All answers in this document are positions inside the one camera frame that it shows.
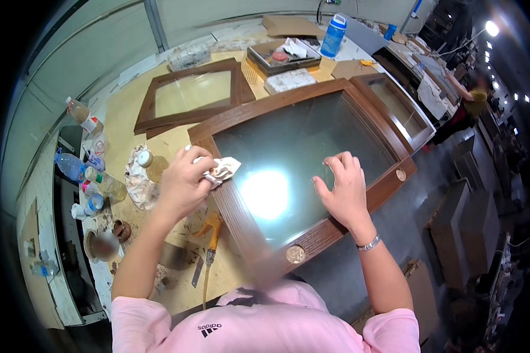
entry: window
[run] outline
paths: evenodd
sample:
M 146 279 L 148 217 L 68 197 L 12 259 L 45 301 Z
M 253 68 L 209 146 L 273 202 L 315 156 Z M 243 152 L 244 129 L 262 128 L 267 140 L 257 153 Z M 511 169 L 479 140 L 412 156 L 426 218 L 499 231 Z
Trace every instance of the window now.
M 213 196 L 258 279 L 290 272 L 347 232 L 310 181 L 319 176 L 333 186 L 325 157 L 348 150 L 359 158 L 369 212 L 416 171 L 389 124 L 345 79 L 231 109 L 189 129 L 189 136 L 216 158 L 242 164 Z

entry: ceiling light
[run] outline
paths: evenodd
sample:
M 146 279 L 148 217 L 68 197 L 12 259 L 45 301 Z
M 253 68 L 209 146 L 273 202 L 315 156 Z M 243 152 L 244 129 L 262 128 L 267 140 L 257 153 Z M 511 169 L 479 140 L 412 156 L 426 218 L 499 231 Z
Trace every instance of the ceiling light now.
M 498 27 L 491 21 L 487 21 L 485 25 L 486 31 L 493 37 L 498 34 Z

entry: wooden window frame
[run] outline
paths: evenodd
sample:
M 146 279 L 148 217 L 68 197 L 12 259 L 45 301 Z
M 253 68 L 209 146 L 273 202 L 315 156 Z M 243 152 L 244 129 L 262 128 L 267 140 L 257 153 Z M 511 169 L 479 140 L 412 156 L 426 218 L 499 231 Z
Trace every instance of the wooden window frame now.
M 155 117 L 155 92 L 158 88 L 183 79 L 184 77 L 222 71 L 229 71 L 231 73 L 230 104 Z M 146 133 L 147 138 L 151 138 L 179 125 L 200 123 L 216 114 L 235 108 L 242 103 L 254 100 L 255 96 L 241 72 L 241 65 L 234 58 L 218 61 L 201 67 L 171 72 L 170 74 L 154 77 L 151 80 L 145 98 L 143 99 L 143 103 L 141 104 L 133 131 L 136 135 Z
M 385 85 L 396 94 L 398 99 L 400 99 L 400 101 L 404 104 L 404 107 L 406 107 L 410 113 L 413 113 L 417 119 L 423 121 L 424 124 L 426 124 L 426 128 L 417 133 L 416 136 L 410 137 L 405 126 L 403 126 L 400 120 L 398 120 L 398 118 L 391 113 L 390 110 L 388 110 L 381 98 L 379 98 L 378 95 L 376 95 L 368 86 L 368 82 L 379 80 L 385 81 Z M 365 76 L 355 76 L 350 79 L 350 82 L 368 98 L 369 102 L 373 104 L 379 113 L 386 119 L 409 153 L 414 153 L 419 150 L 431 139 L 435 133 L 432 124 L 427 119 L 424 119 L 423 116 L 425 114 L 422 109 L 412 102 L 410 98 L 404 94 L 400 87 L 398 87 L 396 82 L 392 81 L 387 74 L 368 74 Z
M 391 197 L 416 171 L 416 164 L 381 114 L 352 83 L 345 79 L 327 81 L 278 93 L 223 112 L 190 128 L 191 143 L 209 150 L 215 158 L 221 158 L 213 138 L 216 133 L 276 109 L 338 91 L 343 91 L 355 105 L 353 108 L 357 109 L 361 116 L 370 120 L 380 136 L 384 138 L 379 141 L 386 146 L 395 160 L 398 160 L 395 165 L 367 187 L 367 209 L 371 213 Z M 247 205 L 245 205 L 235 182 L 233 180 L 226 181 L 214 189 L 213 196 L 243 257 L 259 281 L 266 281 L 272 276 L 275 277 L 294 270 L 347 233 L 345 227 L 330 216 L 304 230 L 302 235 L 279 250 L 264 257 L 261 250 L 266 249 L 268 244 L 265 242 Z M 305 258 L 300 263 L 291 263 L 287 259 L 286 251 L 293 245 L 298 245 L 304 249 Z

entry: cardboard box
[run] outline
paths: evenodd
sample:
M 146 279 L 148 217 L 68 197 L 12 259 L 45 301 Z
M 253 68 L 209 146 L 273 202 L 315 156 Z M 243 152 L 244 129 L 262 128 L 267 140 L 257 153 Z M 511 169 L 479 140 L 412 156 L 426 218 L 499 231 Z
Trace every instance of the cardboard box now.
M 469 196 L 460 230 L 471 276 L 488 273 L 501 231 L 492 192 L 475 190 Z
M 460 290 L 465 289 L 469 279 L 469 264 L 459 229 L 463 208 L 468 198 L 469 185 L 465 180 L 452 183 L 430 224 L 431 237 L 436 245 L 445 284 L 449 288 Z
M 353 76 L 363 76 L 366 74 L 378 74 L 372 66 L 363 66 L 360 60 L 338 61 L 332 71 L 332 76 L 336 79 L 349 80 Z
M 263 26 L 267 29 L 267 35 L 276 36 L 310 36 L 310 37 L 324 37 L 325 31 L 322 31 L 318 26 L 308 21 L 305 18 L 298 16 L 263 16 Z

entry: bottle cap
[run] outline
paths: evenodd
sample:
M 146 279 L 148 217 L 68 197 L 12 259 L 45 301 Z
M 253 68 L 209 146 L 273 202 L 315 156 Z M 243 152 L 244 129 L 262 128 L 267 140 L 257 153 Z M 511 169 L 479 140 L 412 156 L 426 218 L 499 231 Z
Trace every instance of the bottle cap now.
M 343 17 L 342 15 L 334 15 L 334 18 L 330 21 L 330 25 L 340 28 L 340 29 L 346 29 L 347 28 L 347 19 Z
M 153 162 L 153 154 L 149 151 L 143 151 L 137 156 L 137 163 L 144 168 L 150 166 L 151 162 Z

